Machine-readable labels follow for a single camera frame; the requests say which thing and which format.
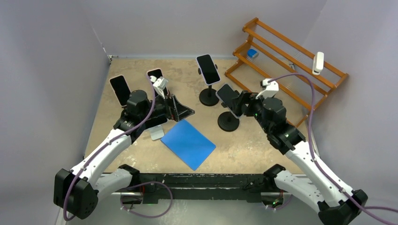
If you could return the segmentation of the black round phone stand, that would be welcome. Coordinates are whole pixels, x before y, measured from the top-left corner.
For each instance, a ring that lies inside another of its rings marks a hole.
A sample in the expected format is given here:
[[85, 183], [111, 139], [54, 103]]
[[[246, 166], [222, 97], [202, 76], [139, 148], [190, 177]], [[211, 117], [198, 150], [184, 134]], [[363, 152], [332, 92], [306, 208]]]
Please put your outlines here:
[[205, 106], [214, 106], [219, 102], [218, 98], [215, 96], [215, 90], [212, 88], [212, 85], [207, 85], [207, 88], [200, 92], [199, 101]]
[[240, 120], [231, 111], [226, 111], [219, 115], [217, 123], [221, 130], [233, 132], [239, 127]]

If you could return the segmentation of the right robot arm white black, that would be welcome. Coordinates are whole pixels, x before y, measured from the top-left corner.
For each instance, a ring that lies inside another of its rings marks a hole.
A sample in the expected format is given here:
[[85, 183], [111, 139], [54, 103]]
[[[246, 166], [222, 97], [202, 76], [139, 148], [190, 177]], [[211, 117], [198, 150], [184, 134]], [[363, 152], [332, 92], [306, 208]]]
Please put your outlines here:
[[280, 99], [257, 97], [257, 93], [246, 90], [233, 91], [227, 106], [236, 116], [253, 116], [269, 143], [311, 181], [308, 184], [275, 164], [264, 172], [266, 189], [278, 188], [291, 193], [310, 206], [325, 225], [347, 225], [361, 213], [360, 207], [368, 200], [367, 194], [361, 189], [352, 189], [329, 168], [319, 168], [323, 161], [310, 150], [304, 135], [287, 121], [286, 108]]

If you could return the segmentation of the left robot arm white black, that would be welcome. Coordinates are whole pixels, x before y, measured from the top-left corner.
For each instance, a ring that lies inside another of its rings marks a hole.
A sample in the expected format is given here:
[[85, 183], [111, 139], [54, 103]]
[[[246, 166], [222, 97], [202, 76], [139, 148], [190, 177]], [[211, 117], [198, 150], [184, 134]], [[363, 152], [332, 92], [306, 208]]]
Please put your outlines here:
[[144, 130], [168, 120], [179, 122], [194, 113], [173, 94], [152, 101], [143, 90], [128, 94], [120, 118], [100, 146], [72, 169], [57, 172], [54, 203], [63, 209], [64, 219], [87, 218], [100, 200], [119, 189], [136, 191], [141, 186], [139, 170], [124, 164], [107, 176], [103, 172]]

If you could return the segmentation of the silver phone stand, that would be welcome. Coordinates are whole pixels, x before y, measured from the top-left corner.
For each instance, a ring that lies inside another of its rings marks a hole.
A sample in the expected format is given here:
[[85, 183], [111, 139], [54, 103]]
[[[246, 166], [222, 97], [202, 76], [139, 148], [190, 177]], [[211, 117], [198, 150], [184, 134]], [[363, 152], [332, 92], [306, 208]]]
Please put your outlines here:
[[164, 130], [162, 125], [157, 125], [155, 127], [149, 128], [148, 132], [152, 141], [159, 140], [164, 136]]

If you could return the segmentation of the pink phone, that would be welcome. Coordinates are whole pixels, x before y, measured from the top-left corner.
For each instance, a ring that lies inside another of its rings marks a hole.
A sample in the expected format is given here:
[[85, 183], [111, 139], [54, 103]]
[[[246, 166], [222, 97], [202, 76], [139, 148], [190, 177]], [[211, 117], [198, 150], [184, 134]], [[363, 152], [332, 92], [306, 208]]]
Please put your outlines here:
[[121, 105], [121, 107], [125, 107], [127, 105], [127, 101], [130, 97], [130, 89], [125, 80], [124, 75], [118, 75], [109, 79], [109, 83], [116, 95], [116, 98]]
[[156, 78], [159, 78], [161, 76], [163, 76], [162, 71], [160, 68], [156, 68], [156, 69], [152, 69], [147, 71], [147, 76], [150, 78], [150, 76], [155, 76]]

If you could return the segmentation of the phone in lilac case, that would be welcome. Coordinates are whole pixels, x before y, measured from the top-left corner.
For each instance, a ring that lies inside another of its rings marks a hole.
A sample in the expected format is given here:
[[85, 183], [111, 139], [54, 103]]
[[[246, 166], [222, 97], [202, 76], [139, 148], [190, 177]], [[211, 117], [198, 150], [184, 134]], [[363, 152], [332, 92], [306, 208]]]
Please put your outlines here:
[[197, 56], [196, 61], [206, 85], [213, 85], [221, 81], [221, 77], [211, 55], [204, 54]]

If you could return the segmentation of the far left pink phone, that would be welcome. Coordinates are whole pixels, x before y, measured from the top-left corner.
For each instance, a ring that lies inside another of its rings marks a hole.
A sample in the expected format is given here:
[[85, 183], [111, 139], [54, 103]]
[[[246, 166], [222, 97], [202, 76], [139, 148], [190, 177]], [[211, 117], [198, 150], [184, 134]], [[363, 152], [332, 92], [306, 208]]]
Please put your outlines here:
[[121, 105], [121, 107], [125, 107], [127, 105], [127, 101], [130, 97], [130, 89], [125, 80], [124, 75], [118, 75], [109, 79], [109, 83], [116, 95], [116, 98]]

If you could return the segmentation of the blue mat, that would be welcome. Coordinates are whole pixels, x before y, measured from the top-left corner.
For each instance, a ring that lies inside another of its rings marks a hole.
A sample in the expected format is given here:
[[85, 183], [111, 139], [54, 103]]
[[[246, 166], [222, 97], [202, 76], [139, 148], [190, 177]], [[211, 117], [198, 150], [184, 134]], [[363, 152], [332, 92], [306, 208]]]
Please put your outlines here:
[[193, 171], [197, 170], [216, 145], [186, 120], [177, 122], [162, 138], [166, 145]]

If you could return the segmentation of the orange wooden rack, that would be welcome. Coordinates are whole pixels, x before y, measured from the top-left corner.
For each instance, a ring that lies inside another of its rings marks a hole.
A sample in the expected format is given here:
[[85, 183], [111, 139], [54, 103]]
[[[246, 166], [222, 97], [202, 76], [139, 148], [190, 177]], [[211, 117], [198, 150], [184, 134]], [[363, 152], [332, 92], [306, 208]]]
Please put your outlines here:
[[[326, 100], [348, 77], [348, 74], [324, 62], [320, 75], [312, 74], [315, 53], [305, 49], [282, 33], [255, 17], [242, 28], [246, 40], [233, 51], [235, 64], [226, 70], [225, 76], [243, 90], [259, 92], [259, 82], [264, 78], [277, 78], [277, 97], [284, 101], [288, 109], [288, 121], [300, 127], [307, 121], [311, 106], [312, 82], [315, 89], [315, 108]], [[259, 55], [255, 59], [247, 57], [247, 51], [254, 49]]]

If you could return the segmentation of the blue white eraser block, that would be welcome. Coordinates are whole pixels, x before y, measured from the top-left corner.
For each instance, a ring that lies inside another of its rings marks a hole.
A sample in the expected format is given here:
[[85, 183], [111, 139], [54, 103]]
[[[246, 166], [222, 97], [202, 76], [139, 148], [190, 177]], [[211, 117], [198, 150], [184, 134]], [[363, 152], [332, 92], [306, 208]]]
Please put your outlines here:
[[257, 58], [259, 55], [258, 51], [254, 50], [254, 49], [249, 49], [247, 51], [247, 57], [250, 59], [255, 59]]

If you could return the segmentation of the white stapler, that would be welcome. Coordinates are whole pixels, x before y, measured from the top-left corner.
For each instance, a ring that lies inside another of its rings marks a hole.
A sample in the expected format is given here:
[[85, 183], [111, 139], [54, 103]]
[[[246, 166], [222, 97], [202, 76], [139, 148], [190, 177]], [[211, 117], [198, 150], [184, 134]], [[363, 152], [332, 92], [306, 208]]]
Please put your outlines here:
[[313, 57], [312, 74], [320, 75], [324, 68], [324, 53], [317, 52]]

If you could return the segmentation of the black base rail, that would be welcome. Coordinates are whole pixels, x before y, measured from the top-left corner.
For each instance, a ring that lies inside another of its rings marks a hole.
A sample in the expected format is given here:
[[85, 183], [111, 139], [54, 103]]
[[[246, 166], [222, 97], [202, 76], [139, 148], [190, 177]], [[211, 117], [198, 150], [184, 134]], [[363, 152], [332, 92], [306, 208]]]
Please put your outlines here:
[[144, 204], [159, 200], [243, 200], [260, 203], [281, 193], [262, 173], [141, 173], [118, 192], [143, 197]]

